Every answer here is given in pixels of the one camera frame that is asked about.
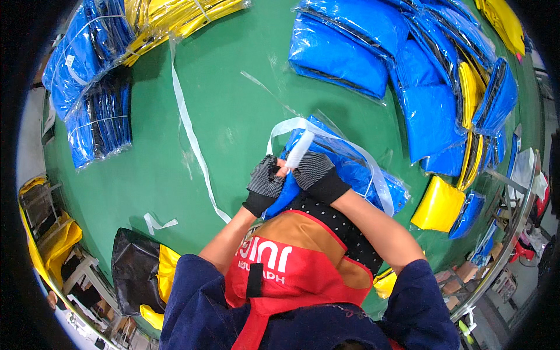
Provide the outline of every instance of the red apron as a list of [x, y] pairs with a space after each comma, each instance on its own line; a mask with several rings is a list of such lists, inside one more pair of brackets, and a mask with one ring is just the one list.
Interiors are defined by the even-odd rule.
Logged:
[[232, 349], [256, 350], [268, 318], [317, 304], [361, 305], [373, 276], [364, 265], [344, 256], [346, 246], [316, 218], [286, 211], [259, 227], [243, 242], [226, 274], [226, 300], [247, 302], [252, 263], [263, 263], [261, 297], [251, 297], [251, 311]]

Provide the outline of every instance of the grey patterned glove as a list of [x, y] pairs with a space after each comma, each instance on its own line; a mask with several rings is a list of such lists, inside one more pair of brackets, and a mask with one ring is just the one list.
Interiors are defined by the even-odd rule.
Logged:
[[249, 196], [243, 206], [255, 217], [260, 217], [276, 201], [284, 186], [284, 178], [276, 175], [280, 170], [276, 163], [276, 157], [267, 155], [251, 171]]
[[324, 153], [305, 152], [293, 177], [302, 190], [325, 204], [333, 203], [351, 188], [340, 179], [334, 164]]

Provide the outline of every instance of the green work surface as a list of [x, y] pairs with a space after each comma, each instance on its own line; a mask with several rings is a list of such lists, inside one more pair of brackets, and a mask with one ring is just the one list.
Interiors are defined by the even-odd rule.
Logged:
[[[465, 2], [481, 18], [474, 3]], [[249, 172], [265, 155], [272, 127], [294, 116], [281, 101], [302, 115], [321, 110], [350, 141], [402, 179], [411, 197], [395, 219], [409, 228], [430, 176], [418, 164], [410, 164], [404, 120], [392, 87], [387, 88], [386, 105], [381, 105], [290, 71], [286, 62], [295, 18], [290, 11], [293, 5], [293, 0], [255, 1], [252, 8], [210, 23], [178, 44], [175, 67], [218, 207], [233, 216], [246, 198]], [[522, 147], [544, 147], [541, 105], [531, 58], [526, 56], [519, 64], [488, 22], [482, 20], [482, 25], [495, 43], [497, 55], [509, 61], [519, 85], [519, 101], [506, 124], [506, 157], [498, 167], [505, 174], [511, 135], [519, 122]], [[258, 79], [272, 95], [241, 71]], [[180, 254], [198, 253], [224, 226], [208, 199], [202, 171], [179, 123], [169, 44], [142, 56], [133, 66], [132, 76], [131, 149], [76, 172], [60, 120], [55, 141], [45, 146], [50, 181], [63, 184], [63, 207], [82, 227], [81, 243], [98, 258], [110, 280], [117, 229], [127, 227], [148, 234], [143, 219], [147, 212], [161, 224], [178, 220], [176, 226], [155, 231], [153, 238]], [[499, 185], [482, 174], [472, 188], [492, 199]], [[487, 221], [488, 216], [483, 216], [468, 237], [457, 240], [448, 240], [446, 233], [437, 231], [411, 229], [411, 233], [438, 272], [464, 261], [486, 231]], [[372, 291], [362, 306], [377, 319], [386, 300]]]

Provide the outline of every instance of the white fabric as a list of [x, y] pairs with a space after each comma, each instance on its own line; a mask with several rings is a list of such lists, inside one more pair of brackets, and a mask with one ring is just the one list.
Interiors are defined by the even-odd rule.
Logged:
[[153, 234], [153, 230], [154, 228], [156, 230], [161, 230], [162, 228], [166, 228], [169, 226], [175, 226], [178, 224], [177, 219], [173, 219], [170, 222], [166, 223], [165, 225], [161, 226], [156, 219], [153, 218], [153, 216], [150, 215], [150, 213], [146, 213], [144, 214], [144, 220], [146, 221], [146, 225], [148, 226], [148, 231], [150, 232], [150, 235], [154, 235]]
[[387, 182], [385, 182], [385, 178], [383, 177], [383, 174], [381, 173], [381, 169], [379, 168], [379, 165], [377, 165], [375, 159], [366, 150], [364, 150], [362, 147], [358, 146], [357, 144], [342, 139], [338, 136], [329, 134], [324, 130], [321, 130], [305, 118], [295, 117], [292, 119], [284, 120], [283, 122], [276, 124], [274, 128], [272, 128], [272, 131], [270, 133], [270, 138], [268, 139], [267, 154], [268, 155], [272, 154], [272, 139], [274, 137], [292, 132], [292, 130], [294, 129], [304, 129], [314, 133], [317, 136], [343, 140], [344, 142], [348, 143], [350, 146], [354, 147], [366, 159], [371, 171], [370, 184], [366, 189], [365, 194], [367, 194], [371, 184], [373, 183], [373, 185], [375, 186], [375, 190], [377, 191], [377, 195], [381, 200], [383, 211], [387, 215], [393, 216], [394, 208], [393, 208], [393, 200], [391, 198], [391, 193], [389, 192], [389, 188], [387, 187]]
[[202, 174], [204, 175], [204, 182], [206, 183], [206, 188], [208, 189], [208, 197], [210, 198], [210, 202], [214, 207], [214, 211], [218, 214], [219, 217], [222, 218], [226, 223], [231, 221], [231, 217], [226, 214], [225, 212], [218, 209], [216, 206], [216, 200], [214, 199], [214, 192], [212, 191], [212, 186], [210, 184], [210, 175], [208, 173], [208, 166], [206, 165], [206, 161], [202, 156], [202, 151], [200, 150], [200, 146], [198, 145], [197, 136], [194, 134], [193, 131], [193, 123], [190, 121], [189, 111], [186, 109], [185, 104], [185, 97], [183, 95], [183, 89], [181, 88], [181, 83], [179, 82], [179, 78], [177, 76], [177, 71], [175, 71], [175, 40], [170, 38], [169, 40], [169, 48], [171, 51], [171, 75], [173, 77], [173, 90], [175, 91], [175, 98], [177, 99], [177, 106], [179, 107], [179, 115], [181, 116], [181, 121], [185, 127], [186, 136], [189, 138], [190, 146], [193, 150], [195, 157], [197, 158], [198, 165], [200, 165], [200, 169], [202, 169]]

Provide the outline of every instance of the apron strap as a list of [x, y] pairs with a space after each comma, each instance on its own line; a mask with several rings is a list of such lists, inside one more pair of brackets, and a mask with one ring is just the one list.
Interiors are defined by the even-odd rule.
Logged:
[[245, 326], [235, 340], [231, 350], [257, 350], [263, 340], [264, 331], [267, 329], [269, 316], [264, 316], [252, 307]]

